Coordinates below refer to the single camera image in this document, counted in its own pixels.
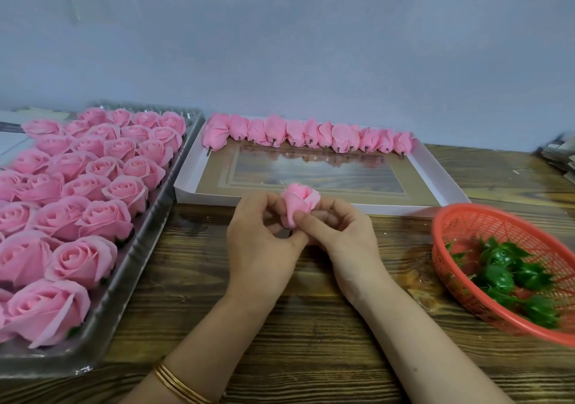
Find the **wood grain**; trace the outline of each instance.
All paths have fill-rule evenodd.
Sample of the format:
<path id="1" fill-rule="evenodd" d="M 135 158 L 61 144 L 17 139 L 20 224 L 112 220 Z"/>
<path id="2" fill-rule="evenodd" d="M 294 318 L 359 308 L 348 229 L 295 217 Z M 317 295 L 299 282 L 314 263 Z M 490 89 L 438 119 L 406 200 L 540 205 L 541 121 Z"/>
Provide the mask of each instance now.
<path id="1" fill-rule="evenodd" d="M 516 213 L 575 248 L 575 190 L 544 161 L 513 152 L 429 149 L 472 201 Z M 103 366 L 76 378 L 1 381 L 0 403 L 118 402 L 224 292 L 232 211 L 176 205 Z M 575 350 L 506 335 L 444 291 L 430 261 L 429 219 L 373 217 L 373 222 L 382 259 L 399 284 L 515 401 L 575 402 Z M 309 248 L 238 366 L 227 402 L 408 400 L 365 324 L 339 294 L 327 256 Z"/>

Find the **white wall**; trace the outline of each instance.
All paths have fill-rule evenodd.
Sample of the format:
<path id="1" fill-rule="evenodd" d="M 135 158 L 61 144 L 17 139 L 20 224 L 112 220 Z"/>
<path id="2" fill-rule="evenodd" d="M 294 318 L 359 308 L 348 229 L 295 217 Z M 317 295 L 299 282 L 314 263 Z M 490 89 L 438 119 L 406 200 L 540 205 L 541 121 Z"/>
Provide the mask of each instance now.
<path id="1" fill-rule="evenodd" d="M 108 98 L 530 151 L 575 128 L 575 0 L 0 0 L 0 109 Z"/>

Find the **tray of pink roses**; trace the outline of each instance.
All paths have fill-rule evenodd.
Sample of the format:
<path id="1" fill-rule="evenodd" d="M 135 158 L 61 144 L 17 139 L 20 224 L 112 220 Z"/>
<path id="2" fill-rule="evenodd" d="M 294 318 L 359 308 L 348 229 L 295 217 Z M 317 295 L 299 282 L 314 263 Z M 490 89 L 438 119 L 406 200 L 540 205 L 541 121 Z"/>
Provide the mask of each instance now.
<path id="1" fill-rule="evenodd" d="M 102 103 L 0 170 L 0 377 L 90 371 L 104 357 L 174 203 L 199 109 Z"/>

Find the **hand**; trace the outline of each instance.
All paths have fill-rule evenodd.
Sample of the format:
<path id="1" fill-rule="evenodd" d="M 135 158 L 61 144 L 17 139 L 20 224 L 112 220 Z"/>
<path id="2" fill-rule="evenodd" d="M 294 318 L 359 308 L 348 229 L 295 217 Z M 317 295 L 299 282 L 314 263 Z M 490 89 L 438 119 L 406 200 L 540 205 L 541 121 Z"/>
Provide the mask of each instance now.
<path id="1" fill-rule="evenodd" d="M 293 216 L 327 252 L 339 288 L 356 309 L 372 287 L 393 281 L 379 258 L 376 234 L 365 213 L 339 198 L 322 198 L 311 214 Z"/>
<path id="2" fill-rule="evenodd" d="M 287 286 L 309 237 L 301 230 L 287 239 L 275 237 L 284 227 L 279 223 L 266 227 L 264 218 L 269 214 L 277 220 L 286 214 L 284 200 L 271 192 L 256 192 L 237 205 L 226 236 L 227 294 L 264 303 L 271 309 Z"/>

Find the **orange plastic basket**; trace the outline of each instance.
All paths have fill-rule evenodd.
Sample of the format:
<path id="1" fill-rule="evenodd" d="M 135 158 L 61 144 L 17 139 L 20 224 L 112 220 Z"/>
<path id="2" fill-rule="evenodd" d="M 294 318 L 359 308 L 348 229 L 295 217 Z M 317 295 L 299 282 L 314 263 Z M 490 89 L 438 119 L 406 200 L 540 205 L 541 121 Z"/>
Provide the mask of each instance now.
<path id="1" fill-rule="evenodd" d="M 575 254 L 550 234 L 507 212 L 480 204 L 451 204 L 442 208 L 433 220 L 431 232 L 435 269 L 449 292 L 468 311 L 492 326 L 512 333 L 527 333 L 557 344 L 575 348 Z M 548 330 L 507 310 L 473 284 L 459 269 L 445 248 L 451 251 L 478 249 L 478 239 L 494 236 L 511 240 L 532 254 L 526 262 L 541 262 L 554 274 L 554 288 L 544 293 L 554 299 L 561 312 L 560 328 Z"/>

